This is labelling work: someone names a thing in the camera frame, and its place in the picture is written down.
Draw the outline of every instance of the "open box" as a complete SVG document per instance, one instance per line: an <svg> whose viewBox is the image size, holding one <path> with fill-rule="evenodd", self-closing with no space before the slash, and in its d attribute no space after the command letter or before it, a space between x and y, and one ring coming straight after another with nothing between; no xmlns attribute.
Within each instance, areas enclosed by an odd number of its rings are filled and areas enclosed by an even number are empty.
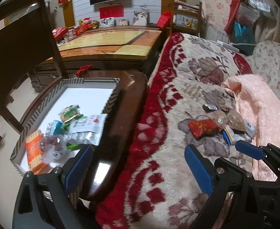
<svg viewBox="0 0 280 229"><path fill-rule="evenodd" d="M56 85L34 112L16 143L10 161L17 171L22 176L29 171L25 144L28 135L38 129L44 134L47 124L60 120L60 111L70 105L79 105L85 116L108 114L118 96L119 81L119 78L73 78Z"/></svg>

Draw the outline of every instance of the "red string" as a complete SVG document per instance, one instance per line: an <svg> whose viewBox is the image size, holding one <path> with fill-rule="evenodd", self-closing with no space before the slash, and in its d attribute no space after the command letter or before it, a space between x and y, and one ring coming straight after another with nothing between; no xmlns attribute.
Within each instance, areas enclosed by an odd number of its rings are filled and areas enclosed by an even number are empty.
<svg viewBox="0 0 280 229"><path fill-rule="evenodd" d="M79 70L76 72L76 76L80 77L84 72L86 72L89 68L91 68L92 65L85 65L79 68Z"/></svg>

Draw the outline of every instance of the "orange package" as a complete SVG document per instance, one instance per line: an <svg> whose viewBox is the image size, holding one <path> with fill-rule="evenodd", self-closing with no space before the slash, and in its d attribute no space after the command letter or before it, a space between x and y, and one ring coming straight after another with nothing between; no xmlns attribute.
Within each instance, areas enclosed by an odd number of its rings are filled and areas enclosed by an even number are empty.
<svg viewBox="0 0 280 229"><path fill-rule="evenodd" d="M38 142L42 138L41 131L37 130L26 138L26 154L28 166L34 174L38 174L46 164L41 162L43 152Z"/></svg>
<svg viewBox="0 0 280 229"><path fill-rule="evenodd" d="M212 136L218 131L221 131L221 129L211 119L190 121L188 126L196 139L202 136Z"/></svg>

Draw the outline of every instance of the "blue gripper pad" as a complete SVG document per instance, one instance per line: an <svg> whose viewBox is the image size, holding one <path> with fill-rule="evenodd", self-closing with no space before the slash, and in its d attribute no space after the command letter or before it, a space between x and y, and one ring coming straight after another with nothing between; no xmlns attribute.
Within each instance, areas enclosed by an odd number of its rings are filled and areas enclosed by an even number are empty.
<svg viewBox="0 0 280 229"><path fill-rule="evenodd" d="M93 158L91 145L83 145L75 157L70 158L63 166L61 176L66 195L73 193L80 184Z"/></svg>
<svg viewBox="0 0 280 229"><path fill-rule="evenodd" d="M209 175L201 160L190 146L185 148L185 160L189 165L201 191L203 193L207 193L210 197L213 193L212 177Z"/></svg>
<svg viewBox="0 0 280 229"><path fill-rule="evenodd" d="M261 160L265 158L263 149L258 148L252 144L239 140L235 144L235 149L241 153L246 154L249 157L252 157L256 160Z"/></svg>

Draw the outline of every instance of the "striped wall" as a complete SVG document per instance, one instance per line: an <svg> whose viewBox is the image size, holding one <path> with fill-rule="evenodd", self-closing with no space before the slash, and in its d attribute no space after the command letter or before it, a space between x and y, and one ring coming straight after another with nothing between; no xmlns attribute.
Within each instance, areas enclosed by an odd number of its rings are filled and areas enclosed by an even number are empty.
<svg viewBox="0 0 280 229"><path fill-rule="evenodd" d="M85 17L99 20L99 8L117 5L118 3L124 5L124 17L116 18L117 24L119 19L128 19L132 24L134 11L141 10L142 6L149 12L149 22L151 23L156 23L161 14L161 0L119 0L113 4L102 3L97 5L90 5L90 0L73 0L75 21L77 22Z"/></svg>

